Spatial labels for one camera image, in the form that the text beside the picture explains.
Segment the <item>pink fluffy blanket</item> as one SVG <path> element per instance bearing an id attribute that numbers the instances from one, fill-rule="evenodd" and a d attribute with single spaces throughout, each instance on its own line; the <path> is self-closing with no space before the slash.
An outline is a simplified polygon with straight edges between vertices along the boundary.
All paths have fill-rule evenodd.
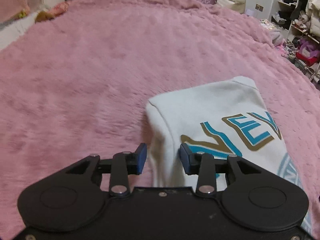
<path id="1" fill-rule="evenodd" d="M 1 51 L 1 238 L 23 229 L 28 185 L 150 142 L 149 98 L 235 76 L 279 126 L 319 237 L 319 91 L 257 19 L 196 0 L 73 0 Z"/>

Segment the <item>grey folded blanket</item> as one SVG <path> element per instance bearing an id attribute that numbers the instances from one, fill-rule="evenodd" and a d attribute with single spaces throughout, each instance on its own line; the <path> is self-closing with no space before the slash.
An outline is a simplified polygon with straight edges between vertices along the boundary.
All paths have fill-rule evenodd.
<path id="1" fill-rule="evenodd" d="M 283 43 L 284 37 L 280 30 L 272 29 L 270 30 L 270 37 L 272 40 L 272 44 L 276 47 Z"/>

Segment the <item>purple red plush toy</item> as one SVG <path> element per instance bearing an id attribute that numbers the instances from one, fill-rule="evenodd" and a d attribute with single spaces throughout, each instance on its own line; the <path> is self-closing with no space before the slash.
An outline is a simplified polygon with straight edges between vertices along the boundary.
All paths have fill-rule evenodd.
<path id="1" fill-rule="evenodd" d="M 308 67 L 319 62 L 319 44 L 306 38 L 300 38 L 296 58 L 302 60 Z"/>

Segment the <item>white bedside cabinet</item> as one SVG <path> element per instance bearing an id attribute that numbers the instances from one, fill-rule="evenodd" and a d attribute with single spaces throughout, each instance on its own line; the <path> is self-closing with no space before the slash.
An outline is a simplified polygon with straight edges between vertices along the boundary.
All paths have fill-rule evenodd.
<path id="1" fill-rule="evenodd" d="M 217 0 L 217 4 L 240 14 L 244 14 L 246 9 L 246 0 Z"/>

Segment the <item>brown plush toy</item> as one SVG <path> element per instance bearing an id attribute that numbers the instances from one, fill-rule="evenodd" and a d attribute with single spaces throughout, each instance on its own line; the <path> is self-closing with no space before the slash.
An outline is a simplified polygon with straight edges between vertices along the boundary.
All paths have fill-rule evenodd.
<path id="1" fill-rule="evenodd" d="M 50 14 L 46 11 L 41 11 L 35 18 L 35 23 L 44 22 L 44 21 L 51 21 L 55 18 L 53 14 Z"/>

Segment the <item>white shelving unit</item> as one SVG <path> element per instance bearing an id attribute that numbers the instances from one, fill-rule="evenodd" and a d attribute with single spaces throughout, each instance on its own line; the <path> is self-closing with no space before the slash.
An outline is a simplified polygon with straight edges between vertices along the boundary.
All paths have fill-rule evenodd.
<path id="1" fill-rule="evenodd" d="M 319 81 L 319 62 L 308 67 L 296 58 L 298 41 L 306 38 L 319 44 L 319 0 L 273 0 L 270 18 L 284 31 L 283 56 L 312 81 Z"/>

